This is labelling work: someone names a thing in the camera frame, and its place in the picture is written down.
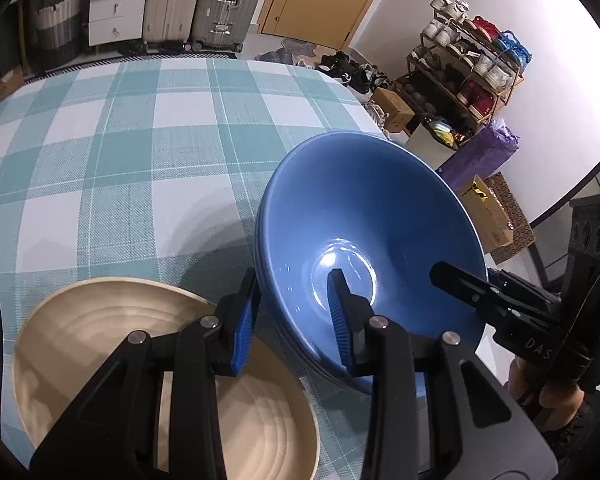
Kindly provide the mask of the person's right hand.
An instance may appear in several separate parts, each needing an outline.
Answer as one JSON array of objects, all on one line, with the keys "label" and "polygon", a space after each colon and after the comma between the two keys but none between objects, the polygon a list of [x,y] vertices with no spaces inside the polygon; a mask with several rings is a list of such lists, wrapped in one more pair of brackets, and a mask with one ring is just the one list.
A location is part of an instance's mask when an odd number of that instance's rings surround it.
[{"label": "person's right hand", "polygon": [[[509,365],[506,388],[517,401],[532,389],[532,367],[519,356]],[[538,404],[540,414],[529,418],[540,431],[554,431],[567,426],[577,415],[584,402],[585,392],[578,385],[546,384],[542,387]]]}]

